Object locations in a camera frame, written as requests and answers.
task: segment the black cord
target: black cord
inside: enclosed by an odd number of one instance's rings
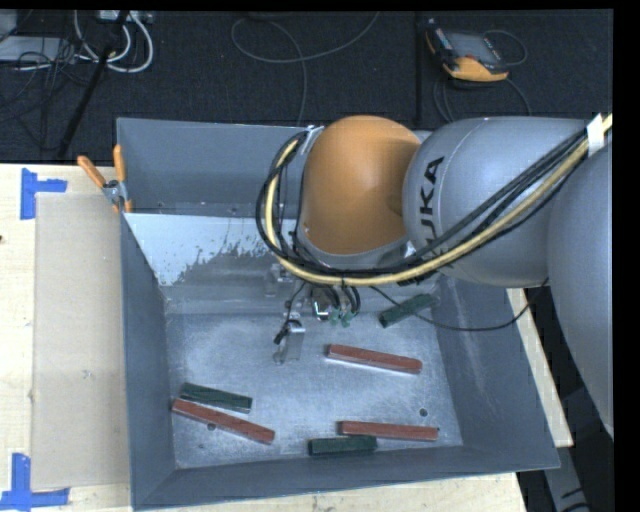
[[[436,327],[440,327],[442,329],[448,329],[450,331],[463,331],[463,332],[497,331],[498,329],[504,329],[505,327],[509,327],[510,325],[513,325],[514,323],[516,323],[520,319],[520,317],[527,312],[527,310],[531,306],[531,303],[542,293],[542,291],[544,290],[544,287],[546,286],[546,284],[548,282],[549,282],[549,278],[546,278],[542,282],[542,284],[540,285],[540,288],[538,290],[536,290],[536,292],[533,293],[531,295],[531,297],[527,300],[527,305],[524,308],[522,308],[517,315],[515,315],[513,318],[511,318],[511,320],[509,320],[507,322],[504,322],[502,324],[498,324],[498,325],[492,325],[492,326],[488,326],[488,327],[458,327],[458,326],[455,326],[455,325],[447,325],[447,324],[443,324],[443,323],[437,322],[437,321],[435,321],[435,320],[433,320],[431,318],[427,318],[426,316],[422,316],[419,313],[411,312],[411,315],[415,316],[416,318],[419,318],[420,320],[422,320],[424,322],[427,322],[427,323],[429,323],[431,325],[434,325]],[[385,299],[387,299],[389,302],[391,302],[395,306],[402,307],[402,304],[400,304],[399,302],[397,302],[394,299],[392,299],[391,297],[389,297],[389,295],[384,293],[382,290],[380,290],[376,286],[370,286],[369,288],[371,288],[372,290],[378,292],[380,295],[382,295]]]
[[[487,30],[482,36],[485,37],[487,34],[503,34],[505,36],[510,37],[520,45],[520,48],[522,49],[522,57],[520,58],[520,60],[516,62],[503,62],[505,66],[508,66],[508,67],[519,66],[520,64],[524,64],[524,62],[529,57],[529,52],[527,51],[527,47],[525,46],[525,44],[519,38],[513,35],[511,32],[507,32],[506,30],[501,30],[501,29],[493,29],[493,30]]]
[[[242,46],[240,46],[240,44],[238,43],[237,37],[235,35],[235,32],[236,32],[236,29],[238,28],[238,25],[240,25],[241,23],[246,21],[246,18],[240,18],[231,27],[231,42],[244,55],[246,55],[247,57],[251,57],[252,59],[258,60],[260,62],[266,62],[266,63],[269,63],[269,64],[293,64],[295,62],[309,61],[309,60],[313,60],[313,59],[319,59],[321,57],[326,57],[327,55],[331,55],[332,53],[336,53],[336,52],[339,52],[341,50],[344,50],[345,48],[348,48],[349,46],[354,44],[356,41],[358,41],[359,39],[364,37],[367,34],[367,32],[369,32],[369,30],[371,29],[371,27],[373,26],[375,21],[378,19],[378,16],[380,16],[380,11],[376,12],[375,15],[373,16],[373,18],[371,19],[371,21],[367,24],[367,26],[356,37],[354,37],[350,41],[348,41],[348,42],[346,42],[346,43],[344,43],[344,44],[342,44],[340,46],[337,46],[336,48],[332,48],[330,50],[326,50],[326,51],[323,51],[323,52],[320,52],[320,53],[316,53],[316,54],[313,54],[313,55],[300,56],[300,57],[297,57],[295,59],[271,59],[271,58],[268,58],[268,57],[262,57],[260,55],[256,55],[255,53],[251,53],[251,52],[245,50]]]
[[[296,300],[296,297],[300,294],[300,292],[302,291],[302,289],[307,285],[308,283],[306,281],[303,281],[302,284],[300,285],[300,287],[293,293],[293,295],[291,296],[291,298],[289,299],[289,303],[287,304],[287,315],[284,319],[284,322],[282,324],[282,327],[280,328],[280,330],[278,331],[278,333],[276,334],[276,337],[273,339],[273,342],[276,345],[279,345],[280,342],[284,339],[284,337],[289,334],[289,324],[290,322],[292,322],[291,320],[291,310],[293,309],[293,302]]]
[[[298,119],[296,121],[296,126],[300,126],[300,124],[302,123],[302,114],[304,113],[304,107],[305,107],[305,104],[307,103],[307,89],[308,89],[307,63],[304,58],[304,55],[302,54],[302,50],[300,49],[300,45],[297,43],[297,41],[294,39],[291,33],[287,29],[285,29],[282,25],[280,25],[279,23],[276,23],[275,21],[270,21],[269,24],[276,27],[278,30],[280,30],[284,35],[286,35],[289,38],[289,40],[295,47],[296,51],[298,52],[298,55],[300,56],[300,65],[302,66],[302,99],[300,100],[300,110],[298,111]]]
[[[451,104],[449,102],[449,97],[447,96],[447,87],[449,85],[448,80],[458,80],[458,79],[449,78],[449,76],[443,72],[440,75],[439,79],[434,82],[433,101],[436,105],[436,109],[438,110],[438,113],[444,118],[444,120],[447,121],[448,123],[453,123],[454,121],[456,121],[456,118],[453,115]],[[522,103],[524,104],[527,115],[528,116],[533,115],[531,104],[529,103],[529,100],[527,99],[527,96],[524,94],[522,89],[510,78],[505,78],[503,81],[506,82],[507,85],[509,85],[518,94],[519,98],[522,100]],[[462,90],[471,91],[473,90],[473,87],[474,87],[473,85],[468,84],[467,87],[465,87]],[[480,89],[484,90],[486,89],[487,85],[481,84],[481,85],[476,85],[475,87],[478,90]]]
[[[317,53],[315,55],[307,55],[307,56],[305,56],[302,53],[302,49],[300,48],[300,45],[298,44],[296,39],[293,37],[291,32],[289,32],[286,28],[284,28],[282,25],[280,25],[276,21],[273,21],[273,18],[265,17],[265,18],[261,19],[261,18],[256,17],[256,16],[249,16],[248,19],[250,19],[250,20],[260,21],[260,22],[267,22],[269,25],[275,27],[280,32],[282,32],[289,39],[289,41],[291,41],[291,43],[293,44],[296,52],[298,53],[298,57],[297,58],[293,58],[293,59],[271,59],[271,58],[267,58],[267,57],[262,57],[260,55],[256,55],[254,53],[251,53],[251,52],[245,50],[238,43],[238,40],[236,38],[235,32],[236,32],[236,29],[237,29],[238,25],[243,23],[246,20],[246,18],[240,18],[239,20],[235,21],[234,24],[232,25],[232,27],[231,27],[231,41],[233,42],[234,46],[242,54],[244,54],[247,57],[250,57],[252,59],[255,59],[255,60],[259,61],[259,62],[266,62],[266,63],[269,63],[269,64],[294,64],[294,63],[297,63],[297,62],[300,63],[300,65],[302,66],[302,98],[300,100],[300,109],[298,111],[298,117],[297,117],[297,120],[296,120],[296,126],[300,126],[301,123],[302,123],[302,117],[303,117],[305,105],[306,105],[306,102],[307,102],[308,78],[307,78],[307,65],[306,65],[306,62],[309,61],[309,60],[312,60],[312,59],[318,59],[320,57],[325,57],[327,55],[331,55],[332,53],[336,53],[336,52],[338,52],[340,50],[344,50],[345,48],[351,46],[352,44],[354,44],[356,41],[358,41],[361,37],[363,37],[369,31],[369,29],[373,26],[374,22],[376,21],[376,19],[378,18],[379,15],[380,15],[380,12],[377,12],[375,14],[375,16],[373,17],[373,19],[365,27],[365,29],[362,30],[362,32],[360,32],[356,37],[354,37],[353,39],[351,39],[347,43],[345,43],[343,45],[340,45],[340,46],[338,46],[336,48],[333,48],[331,50],[327,50],[327,51],[324,51],[324,52]]]

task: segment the gray metal tray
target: gray metal tray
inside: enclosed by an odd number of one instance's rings
[[[348,328],[307,329],[300,360],[278,366],[272,340],[295,282],[269,283],[273,257],[251,214],[280,145],[297,128],[118,120],[136,209],[121,217],[131,492],[136,509],[341,490],[557,467],[515,325],[436,329],[416,318],[383,329],[389,307],[362,290]],[[295,201],[304,158],[289,168]],[[489,325],[513,315],[505,290],[441,276],[387,287],[437,294],[436,320]],[[416,357],[419,375],[329,361],[330,343]],[[262,445],[170,412],[184,382],[251,396],[239,417],[276,432]],[[430,425],[435,442],[380,439],[372,454],[310,457],[336,422]]]

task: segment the black cable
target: black cable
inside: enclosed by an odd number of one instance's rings
[[[356,288],[355,286],[351,287],[351,291],[353,292],[353,296],[356,299],[356,309],[354,313],[357,315],[358,313],[360,313],[360,307],[362,306],[362,301],[360,299],[360,292],[358,291],[358,288]]]
[[[336,52],[338,52],[340,50],[344,50],[345,48],[351,46],[352,44],[354,44],[356,41],[358,41],[361,37],[363,37],[369,31],[369,29],[373,26],[374,22],[376,21],[376,19],[378,18],[379,15],[380,15],[380,12],[377,12],[375,14],[375,16],[373,17],[373,19],[365,27],[365,29],[362,32],[360,32],[355,38],[353,38],[352,40],[348,41],[347,43],[345,43],[343,45],[340,45],[337,48],[333,48],[331,50],[327,50],[327,51],[324,51],[324,52],[317,53],[315,55],[308,55],[308,56],[305,56],[302,53],[302,49],[300,48],[300,45],[298,44],[296,39],[293,37],[291,32],[289,32],[286,28],[284,28],[282,25],[280,25],[279,23],[277,23],[273,19],[270,19],[269,17],[265,17],[264,19],[260,19],[260,18],[257,18],[257,17],[249,17],[249,19],[254,20],[254,21],[267,22],[269,25],[277,28],[280,32],[282,32],[285,36],[287,36],[289,41],[291,41],[291,43],[293,44],[294,48],[296,49],[296,52],[298,53],[298,57],[294,58],[294,59],[271,59],[271,58],[267,58],[267,57],[262,57],[260,55],[256,55],[254,53],[251,53],[251,52],[245,50],[242,46],[240,46],[240,44],[238,43],[238,40],[236,38],[235,31],[236,31],[238,25],[240,25],[243,21],[245,21],[245,18],[240,18],[239,20],[236,20],[234,22],[234,24],[232,25],[232,27],[231,27],[231,41],[233,42],[234,46],[242,54],[246,55],[247,57],[251,57],[252,59],[255,59],[255,60],[259,61],[259,62],[266,62],[266,63],[269,63],[269,64],[294,64],[294,63],[297,63],[297,62],[300,63],[300,65],[302,66],[302,99],[300,100],[300,109],[298,111],[298,118],[296,120],[296,126],[300,126],[300,124],[302,123],[302,117],[303,117],[305,105],[306,105],[306,102],[307,102],[308,78],[307,78],[307,65],[306,65],[306,62],[309,61],[309,60],[312,60],[312,59],[317,59],[317,58],[320,58],[320,57],[325,57],[327,55],[331,55],[332,53],[336,53]]]
[[[118,12],[118,17],[116,18],[116,21],[112,27],[112,30],[109,33],[110,39],[102,50],[102,54],[100,55],[100,60],[96,65],[95,71],[91,75],[91,80],[89,82],[89,85],[87,85],[84,91],[84,94],[80,100],[80,103],[76,107],[76,110],[73,113],[73,117],[69,121],[69,124],[67,125],[67,128],[62,136],[62,139],[60,140],[60,145],[57,153],[57,158],[59,160],[62,160],[64,158],[64,155],[67,152],[69,145],[71,144],[71,140],[73,139],[73,136],[76,133],[76,130],[78,128],[78,125],[80,124],[82,115],[84,114],[87,104],[89,103],[89,100],[93,96],[93,92],[96,86],[98,85],[98,82],[100,81],[100,76],[102,75],[103,71],[107,66],[107,60],[109,58],[109,54],[115,47],[115,42],[117,41],[119,31],[124,26],[127,16],[129,16],[128,9],[122,9],[121,11]]]
[[[344,286],[342,287],[342,293],[344,293],[345,296],[347,297],[347,300],[349,301],[349,304],[351,306],[351,312],[355,315],[358,313],[358,304],[356,303],[355,295],[351,291],[352,289],[355,289],[355,288]]]
[[[524,62],[529,57],[529,52],[527,51],[526,45],[519,38],[513,35],[511,32],[507,32],[506,30],[501,30],[501,29],[492,29],[492,30],[487,30],[484,34],[482,34],[482,36],[485,37],[487,34],[503,34],[505,36],[510,37],[520,45],[520,48],[522,49],[522,58],[516,62],[503,62],[502,63],[503,65],[508,67],[519,66],[520,64],[524,64]]]
[[[447,121],[448,123],[453,123],[454,121],[456,121],[456,118],[453,115],[451,104],[449,103],[449,97],[447,96],[447,86],[449,84],[448,79],[449,79],[448,75],[446,75],[445,73],[442,73],[439,79],[434,82],[433,101],[436,105],[436,109],[438,110],[438,113],[444,118],[444,120]],[[524,104],[527,115],[528,116],[533,115],[531,104],[529,103],[529,100],[527,99],[527,96],[524,94],[522,89],[510,78],[505,78],[503,81],[506,82],[518,94],[518,96],[522,100],[522,103]],[[464,90],[470,91],[470,90],[473,90],[473,87],[474,86],[469,84]],[[475,87],[478,90],[480,90],[480,89],[485,89],[488,86],[486,84],[481,84],[481,85],[476,85]],[[441,105],[441,100],[438,98],[438,93],[440,93],[440,95],[442,96],[442,102],[444,103],[444,107]]]
[[[488,326],[488,327],[458,327],[458,326],[455,326],[455,325],[447,325],[447,324],[443,324],[441,322],[437,322],[437,321],[435,321],[435,320],[433,320],[431,318],[427,318],[426,316],[422,316],[419,313],[411,312],[411,315],[415,316],[416,318],[419,318],[420,320],[422,320],[424,322],[432,324],[432,325],[434,325],[436,327],[440,327],[442,329],[448,329],[450,331],[463,331],[463,332],[497,331],[498,329],[504,329],[505,327],[509,327],[510,325],[513,325],[514,323],[516,323],[520,319],[520,317],[526,313],[526,311],[531,306],[531,303],[534,302],[535,299],[542,293],[542,291],[544,290],[544,287],[546,286],[546,284],[548,282],[549,282],[549,278],[547,277],[542,282],[542,284],[540,285],[540,288],[538,290],[536,290],[535,293],[531,294],[531,298],[529,298],[527,300],[527,305],[524,308],[522,308],[517,315],[515,315],[509,321],[504,322],[502,324],[498,324],[498,325],[492,325],[492,326]],[[389,297],[389,295],[384,293],[382,290],[380,290],[376,286],[370,286],[369,288],[371,288],[372,290],[378,292],[380,295],[382,295],[385,299],[387,299],[389,302],[391,302],[395,306],[402,307],[402,304],[400,304],[399,302],[397,302],[394,299],[392,299],[391,297]]]
[[[289,334],[289,323],[292,321],[291,320],[291,310],[293,309],[293,302],[296,300],[296,297],[300,294],[302,289],[307,284],[308,283],[306,281],[303,281],[302,284],[300,285],[300,287],[293,293],[293,295],[289,299],[289,303],[287,304],[287,315],[285,316],[285,319],[284,319],[284,322],[282,324],[282,327],[280,328],[280,330],[276,334],[275,338],[273,339],[273,342],[276,345],[279,345],[280,342],[284,339],[284,337],[287,334]]]
[[[302,123],[302,114],[304,112],[304,107],[305,107],[305,104],[307,103],[307,89],[308,89],[307,63],[306,63],[306,60],[304,59],[304,55],[302,54],[302,50],[300,49],[300,45],[296,42],[296,40],[293,38],[291,33],[287,29],[285,29],[282,25],[280,25],[279,23],[276,23],[275,21],[270,21],[269,24],[276,27],[278,30],[280,30],[284,35],[286,35],[289,38],[289,40],[295,47],[296,51],[298,52],[298,55],[300,56],[300,65],[302,66],[302,99],[300,100],[300,110],[298,112],[298,119],[296,121],[296,126],[300,126],[300,123]]]
[[[375,15],[373,16],[373,18],[371,19],[371,21],[367,24],[367,26],[353,39],[351,39],[350,41],[336,47],[336,48],[332,48],[331,50],[326,50],[320,53],[316,53],[313,55],[306,55],[306,56],[300,56],[297,57],[295,59],[271,59],[268,57],[262,57],[260,55],[256,55],[255,53],[251,53],[247,50],[245,50],[242,46],[240,46],[240,44],[238,43],[238,40],[236,38],[235,32],[236,29],[238,27],[238,25],[240,25],[241,23],[243,23],[244,21],[246,21],[246,18],[240,18],[239,20],[235,21],[234,24],[231,27],[231,42],[233,43],[233,45],[244,55],[246,55],[247,57],[251,57],[252,59],[258,60],[260,62],[266,62],[269,64],[293,64],[295,62],[301,62],[301,61],[309,61],[309,60],[313,60],[313,59],[319,59],[320,57],[326,57],[327,55],[331,55],[332,53],[336,53],[339,52],[341,50],[344,50],[345,48],[348,48],[349,46],[351,46],[352,44],[354,44],[356,41],[358,41],[359,39],[361,39],[362,37],[364,37],[367,32],[369,32],[369,30],[371,29],[371,27],[373,26],[373,24],[375,23],[375,21],[378,19],[378,16],[380,16],[380,11],[376,12]]]

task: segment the blue tape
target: blue tape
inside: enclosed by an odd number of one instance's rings
[[[35,172],[23,167],[20,218],[22,220],[35,218],[37,192],[64,192],[66,190],[67,182],[65,180],[38,181],[38,175]]]
[[[70,488],[50,492],[31,492],[31,459],[21,453],[11,456],[11,490],[2,491],[0,510],[30,512],[33,507],[66,505]]]

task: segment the black carpet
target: black carpet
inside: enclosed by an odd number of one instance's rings
[[[77,44],[72,11],[20,11],[24,22],[18,34],[52,35]],[[107,42],[110,25],[96,22],[94,14],[80,11],[78,19],[86,41],[98,48]],[[474,90],[451,87],[424,44],[424,28],[431,18],[452,29],[508,31],[526,47],[526,61],[512,68],[511,84]],[[62,158],[62,135],[95,64],[78,61],[17,71],[16,63],[2,63],[0,161],[74,163],[78,154],[85,154],[99,165],[111,165],[115,119],[120,116],[307,125],[349,114],[376,114],[412,129],[434,130],[447,118],[531,113],[590,119],[612,111],[613,10],[279,15],[156,11],[148,28],[154,44],[152,65],[137,74],[103,74]],[[300,53],[326,53],[363,30],[355,43],[304,65],[263,62],[236,46],[268,59],[295,59]],[[128,64],[138,65],[147,49],[140,31],[131,31],[136,59]],[[506,61],[522,58],[522,47],[512,37],[496,32],[490,37]],[[536,308],[544,349],[564,398],[580,386],[576,368],[557,328],[550,296],[539,299]],[[593,510],[613,510],[612,443],[600,436],[583,443],[597,446],[574,449],[585,494]],[[541,473],[522,473],[519,478],[530,512],[553,510]]]

